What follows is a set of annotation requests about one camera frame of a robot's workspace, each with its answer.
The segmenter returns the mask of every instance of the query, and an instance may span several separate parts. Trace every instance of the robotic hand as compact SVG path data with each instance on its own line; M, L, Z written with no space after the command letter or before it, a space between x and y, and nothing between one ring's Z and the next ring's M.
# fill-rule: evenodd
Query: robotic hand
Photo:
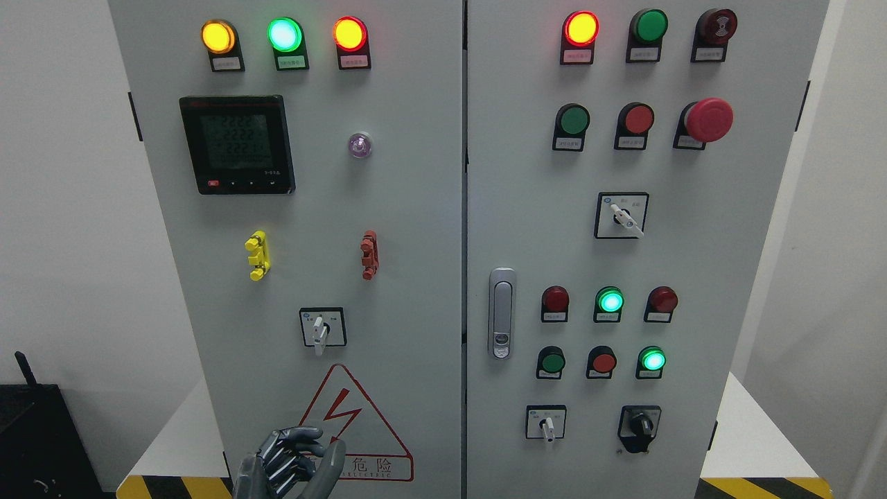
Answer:
M345 442L336 440L324 448L316 439L323 430L293 426L268 435L256 454L240 463L232 499L283 499L300 481L308 485L297 499L326 499L333 491L345 464ZM315 470L304 454L323 457Z

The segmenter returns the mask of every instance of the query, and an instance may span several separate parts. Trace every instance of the red triangle warning sign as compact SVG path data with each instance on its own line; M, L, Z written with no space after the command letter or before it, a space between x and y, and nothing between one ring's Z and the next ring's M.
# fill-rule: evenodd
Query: red triangle warning sign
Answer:
M412 481L412 454L342 364L333 364L299 424L324 430L321 443L345 440L344 480Z

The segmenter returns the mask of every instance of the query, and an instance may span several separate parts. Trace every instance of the gray metal panel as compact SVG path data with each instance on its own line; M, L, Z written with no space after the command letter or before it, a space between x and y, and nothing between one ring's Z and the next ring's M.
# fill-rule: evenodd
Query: gray metal panel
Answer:
M462 3L110 5L233 470L269 430L297 424L341 362L412 452L415 480L345 481L334 496L457 496ZM307 72L274 70L265 29L281 15L304 28ZM342 15L368 26L371 71L338 69L331 33ZM245 73L210 72L200 27L212 18L238 29ZM178 98L272 93L286 102L295 194L199 195ZM356 131L373 138L368 159L348 156ZM272 259L260 282L249 280L243 248L255 229L267 232ZM359 264L367 229L380 241L372 281ZM297 316L316 306L344 307L348 327L348 346L320 358L304 346Z
M669 15L662 61L625 64L629 21L642 8ZM696 20L734 9L739 30L726 63L691 65ZM693 496L765 238L826 0L700 0L468 4L467 495ZM560 31L592 9L600 35L590 67L558 64ZM683 107L732 103L732 131L703 152L674 150ZM633 101L656 113L647 151L614 151L616 117ZM583 153L551 150L563 104L591 112ZM598 192L650 193L643 240L595 240ZM517 272L511 359L487 354L488 276ZM570 293L568 323L542 324L543 291ZM622 322L594 324L597 291L625 294ZM677 290L671 324L643 322L648 293ZM546 345L567 359L563 379L538 380ZM589 351L609 345L612 380L585 379ZM637 380L639 351L661 346L662 380ZM524 438L524 409L565 404L566 434L547 448ZM658 405L648 455L620 452L623 405Z

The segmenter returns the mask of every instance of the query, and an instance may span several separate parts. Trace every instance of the white platform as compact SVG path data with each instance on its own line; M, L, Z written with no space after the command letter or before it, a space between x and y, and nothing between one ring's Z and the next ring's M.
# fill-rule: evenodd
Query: white platform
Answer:
M203 379L169 419L130 475L226 477L216 416ZM231 456L240 460L242 456ZM704 478L815 477L809 464L730 374Z

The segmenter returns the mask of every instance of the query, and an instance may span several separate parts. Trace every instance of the lightning bolt symbol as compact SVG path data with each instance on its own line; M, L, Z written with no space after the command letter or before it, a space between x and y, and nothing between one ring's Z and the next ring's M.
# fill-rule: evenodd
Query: lightning bolt symbol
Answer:
M341 428L341 431L339 431L339 434L332 437L331 441L333 441L333 442L335 442L339 439L339 437L349 427L351 422L354 421L354 418L357 417L357 415L360 414L360 411L363 410L363 408L360 408L360 409L354 409L354 410L341 412L339 414L333 414L333 412L345 401L345 398L348 397L349 393L351 393L351 390L349 390L347 388L342 388L341 392L339 392L339 396L335 398L335 402L333 402L333 405L330 406L330 410L326 411L326 416L324 416L324 421L329 421L329 420L335 419L337 417L351 416L351 418L348 420L348 422L345 423L345 425Z

